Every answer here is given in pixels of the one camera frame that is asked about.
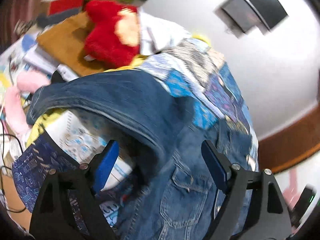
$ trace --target red plush toy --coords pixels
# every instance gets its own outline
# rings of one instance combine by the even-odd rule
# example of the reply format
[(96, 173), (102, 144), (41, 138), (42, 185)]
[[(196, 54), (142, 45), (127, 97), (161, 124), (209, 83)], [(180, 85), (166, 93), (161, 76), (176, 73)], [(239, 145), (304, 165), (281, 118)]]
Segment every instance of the red plush toy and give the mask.
[(95, 24), (85, 41), (86, 52), (116, 68), (130, 65), (139, 53), (137, 8), (109, 0), (92, 0), (85, 10)]

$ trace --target blue patterned fabric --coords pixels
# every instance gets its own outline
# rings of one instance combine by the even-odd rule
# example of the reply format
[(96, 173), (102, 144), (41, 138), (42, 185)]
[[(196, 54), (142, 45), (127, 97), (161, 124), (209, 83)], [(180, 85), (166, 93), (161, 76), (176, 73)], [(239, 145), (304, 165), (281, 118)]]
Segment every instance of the blue patterned fabric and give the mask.
[(241, 110), (242, 110), (242, 113), (244, 114), (245, 119), (249, 123), (249, 125), (252, 126), (252, 120), (251, 120), (251, 116), (250, 116), (250, 113), (249, 113), (249, 109), (248, 109), (248, 107), (246, 106), (245, 103), (242, 104)]
[(226, 87), (230, 90), (230, 92), (234, 95), (237, 102), (239, 103), (242, 100), (241, 92), (226, 62), (220, 69), (219, 74), (223, 82), (225, 83)]
[[(197, 120), (200, 120), (200, 116), (203, 118), (204, 113), (210, 113), (205, 116), (205, 119), (209, 118), (212, 120), (210, 124), (199, 126), (200, 128), (206, 127), (206, 129), (208, 129), (214, 125), (219, 118), (224, 117), (221, 110), (204, 95), (205, 88), (201, 85), (209, 82), (209, 70), (216, 69), (216, 67), (212, 66), (212, 62), (207, 56), (209, 47), (205, 42), (190, 39), (190, 42), (184, 41), (183, 44), (189, 45), (188, 48), (181, 48), (185, 54), (190, 55), (188, 60), (184, 60), (184, 55), (182, 57), (176, 57), (166, 51), (148, 57), (138, 69), (153, 75), (158, 81), (164, 82), (169, 87), (171, 95), (175, 97), (191, 96), (195, 98), (198, 102), (194, 105), (194, 111), (198, 117), (194, 119), (194, 124), (198, 125), (201, 123), (197, 122)], [(197, 65), (197, 63), (203, 64), (203, 67), (193, 67)], [(201, 110), (201, 108), (198, 107), (199, 104), (203, 105), (206, 110), (197, 112)]]
[[(20, 199), (30, 213), (33, 211), (41, 185), (50, 169), (64, 172), (74, 170), (78, 166), (79, 163), (56, 145), (48, 133), (44, 131), (12, 164), (13, 182)], [(132, 188), (131, 181), (130, 177), (126, 183), (121, 183), (121, 185), (114, 188), (113, 191), (105, 191), (104, 196), (108, 195), (106, 199), (108, 203), (104, 202), (105, 199), (103, 197), (97, 195), (101, 202), (100, 208), (111, 226), (113, 226), (117, 220), (117, 210), (123, 203), (122, 198), (125, 194), (128, 194)], [(117, 189), (118, 187), (122, 189), (124, 187), (123, 185), (128, 189), (121, 191), (123, 195), (120, 196), (119, 190)], [(69, 190), (68, 194), (77, 227), (82, 233), (88, 234), (76, 201), (75, 191)]]
[(215, 122), (218, 121), (217, 117), (205, 107), (191, 92), (188, 83), (183, 79), (181, 73), (177, 70), (172, 70), (169, 74), (165, 84), (168, 86), (170, 94), (174, 97), (191, 96), (195, 98), (193, 123), (202, 129), (208, 129)]
[(219, 83), (216, 73), (211, 75), (209, 86), (204, 94), (223, 114), (229, 116), (234, 122), (237, 121), (235, 107), (232, 104), (231, 98)]
[(50, 142), (47, 136), (47, 133), (40, 135), (12, 164), (13, 181), (18, 195), (31, 213), (48, 171), (74, 170), (79, 165), (57, 145)]

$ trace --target metal screw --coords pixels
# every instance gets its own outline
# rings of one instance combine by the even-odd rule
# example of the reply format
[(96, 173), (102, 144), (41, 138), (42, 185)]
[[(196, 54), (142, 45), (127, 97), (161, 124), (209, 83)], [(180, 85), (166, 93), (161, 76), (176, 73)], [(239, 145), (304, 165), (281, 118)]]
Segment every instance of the metal screw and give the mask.
[(81, 163), (80, 166), (79, 166), (79, 168), (80, 168), (81, 170), (85, 170), (85, 169), (87, 169), (88, 167), (89, 167), (88, 163)]
[(236, 171), (238, 171), (241, 168), (241, 166), (238, 163), (234, 163), (231, 167)]
[(51, 170), (48, 171), (48, 173), (49, 173), (50, 175), (53, 175), (53, 174), (56, 173), (56, 169), (51, 169)]
[(264, 170), (264, 173), (267, 174), (267, 175), (271, 175), (271, 174), (272, 174), (272, 171), (269, 170), (269, 169), (265, 169), (265, 170)]

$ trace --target red fabric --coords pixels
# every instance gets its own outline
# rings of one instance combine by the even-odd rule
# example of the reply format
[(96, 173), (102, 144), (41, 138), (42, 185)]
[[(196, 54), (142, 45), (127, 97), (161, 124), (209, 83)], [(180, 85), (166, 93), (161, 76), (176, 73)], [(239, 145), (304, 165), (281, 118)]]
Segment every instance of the red fabric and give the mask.
[(72, 8), (78, 8), (83, 5), (83, 0), (56, 0), (50, 2), (48, 15), (63, 12)]
[(137, 12), (134, 6), (109, 0), (92, 0), (85, 7), (90, 19), (95, 23), (95, 28), (88, 35), (84, 49), (90, 56), (115, 67), (130, 65), (133, 57), (139, 53), (139, 46), (122, 44), (114, 33), (115, 25), (122, 17), (117, 13), (123, 8)]

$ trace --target black cable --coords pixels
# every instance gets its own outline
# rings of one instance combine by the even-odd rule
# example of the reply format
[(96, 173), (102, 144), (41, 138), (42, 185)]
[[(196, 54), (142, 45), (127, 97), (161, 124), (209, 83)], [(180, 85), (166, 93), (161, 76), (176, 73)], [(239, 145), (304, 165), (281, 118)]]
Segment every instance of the black cable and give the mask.
[(2, 163), (4, 165), (4, 123), (1, 121), (1, 124), (2, 124), (2, 137), (3, 137), (3, 147), (2, 147), (1, 156), (2, 156)]
[[(3, 166), (1, 166), (0, 167), (0, 182), (1, 182), (1, 187), (2, 187), (2, 193), (3, 193), (3, 195), (5, 196), (5, 192), (4, 192), (4, 187), (3, 187), (3, 178), (2, 178), (2, 169), (3, 168), (6, 168), (7, 170), (9, 169), (10, 171), (12, 171), (12, 169), (10, 168), (10, 167), (7, 167), (7, 166), (5, 166), (4, 165), (4, 136), (6, 135), (6, 136), (11, 136), (11, 137), (14, 137), (14, 138), (16, 138), (16, 140), (18, 141), (18, 143), (19, 143), (19, 146), (20, 146), (20, 150), (21, 150), (21, 154), (23, 153), (23, 148), (22, 148), (22, 145), (21, 145), (21, 143), (20, 143), (20, 140), (15, 136), (15, 135), (13, 135), (13, 134), (9, 134), (9, 133), (4, 133), (4, 124), (2, 123), (2, 138), (3, 138), (3, 147), (2, 147), (2, 161), (3, 161)], [(9, 212), (12, 212), (12, 213), (22, 213), (22, 212), (24, 212), (25, 210), (26, 210), (27, 208), (26, 207), (24, 207), (23, 209), (21, 209), (21, 210), (10, 210), (10, 209), (7, 209), (7, 211), (9, 211)]]
[(11, 58), (11, 56), (10, 56), (10, 59), (9, 59), (9, 77), (10, 77), (10, 80), (11, 80), (12, 85), (14, 86), (14, 82), (13, 82), (13, 78), (12, 78), (12, 73), (11, 73), (11, 61), (12, 61), (12, 58)]
[[(9, 167), (7, 167), (7, 166), (5, 166), (5, 165), (3, 165), (3, 166), (0, 167), (0, 180), (1, 180), (2, 193), (3, 193), (3, 195), (5, 196), (4, 187), (3, 187), (3, 179), (2, 179), (2, 169), (3, 169), (3, 168), (9, 169), (10, 171), (11, 171), (12, 169), (9, 168)], [(9, 211), (9, 212), (12, 212), (12, 213), (22, 213), (22, 212), (24, 212), (26, 209), (27, 209), (27, 208), (24, 207), (24, 208), (21, 209), (21, 210), (11, 210), (11, 209), (6, 209), (6, 210)]]

